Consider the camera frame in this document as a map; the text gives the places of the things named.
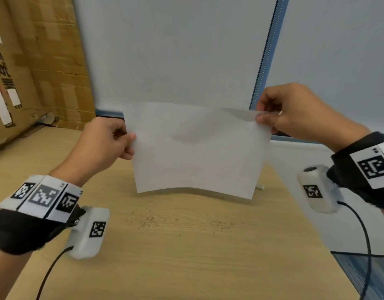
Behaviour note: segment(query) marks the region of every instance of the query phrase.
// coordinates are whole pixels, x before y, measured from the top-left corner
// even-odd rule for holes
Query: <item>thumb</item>
[[[127,133],[124,136],[121,136],[117,139],[117,141],[124,147],[129,146],[133,141],[135,141],[136,135],[134,133]]]
[[[269,127],[274,127],[279,118],[278,113],[261,114],[256,117],[256,122]]]

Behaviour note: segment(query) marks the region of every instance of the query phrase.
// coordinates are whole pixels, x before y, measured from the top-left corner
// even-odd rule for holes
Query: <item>wood grain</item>
[[[79,135],[45,127],[0,151],[0,201],[61,162]],[[270,166],[259,181],[265,190],[252,201],[190,189],[136,194],[131,162],[118,160],[80,199],[111,211],[100,253],[63,256],[41,299],[358,299]],[[68,233],[33,254],[9,300],[35,299]]]

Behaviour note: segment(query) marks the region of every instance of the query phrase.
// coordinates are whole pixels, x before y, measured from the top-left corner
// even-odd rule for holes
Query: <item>white plastic housing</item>
[[[328,167],[319,164],[298,173],[298,181],[310,207],[321,214],[333,214],[344,201],[339,188],[327,177]]]
[[[86,213],[71,229],[65,248],[74,246],[68,254],[74,259],[91,258],[98,254],[110,218],[110,210],[84,206]]]

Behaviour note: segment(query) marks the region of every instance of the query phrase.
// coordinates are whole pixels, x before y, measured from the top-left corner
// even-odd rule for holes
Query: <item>black wrist strap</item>
[[[0,250],[22,255],[42,248],[85,213],[78,205],[67,223],[40,219],[12,210],[0,210]]]
[[[384,188],[373,189],[363,176],[350,154],[384,142],[384,134],[373,132],[331,156],[334,161],[327,176],[338,186],[343,186],[364,201],[384,209]]]

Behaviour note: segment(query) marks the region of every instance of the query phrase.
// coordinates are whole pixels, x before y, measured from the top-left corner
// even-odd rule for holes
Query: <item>black cable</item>
[[[56,264],[56,262],[60,259],[61,256],[63,256],[66,252],[71,251],[73,248],[74,248],[73,246],[67,247],[67,248],[66,248],[65,250],[63,250],[63,251],[57,256],[57,258],[53,261],[53,263],[51,264],[51,266],[50,266],[48,272],[46,273],[45,277],[43,278],[41,287],[39,288],[38,295],[36,296],[36,300],[39,300],[39,298],[40,298],[40,296],[41,296],[41,294],[42,294],[43,287],[45,286],[46,280],[48,279],[48,276],[49,276],[51,270],[53,269],[54,265]]]
[[[361,291],[361,294],[360,294],[360,300],[364,300],[365,294],[367,293],[367,289],[369,286],[370,277],[371,277],[371,263],[372,263],[371,262],[371,245],[369,243],[369,237],[368,237],[367,229],[365,228],[363,220],[361,220],[359,214],[353,209],[353,207],[351,207],[350,205],[348,205],[342,201],[337,201],[337,202],[338,202],[338,204],[346,206],[347,208],[349,208],[355,214],[355,216],[359,219],[361,227],[363,227],[363,231],[364,231],[364,235],[365,235],[365,241],[367,243],[367,251],[368,251],[367,275],[365,276],[364,287],[363,287],[363,290]]]

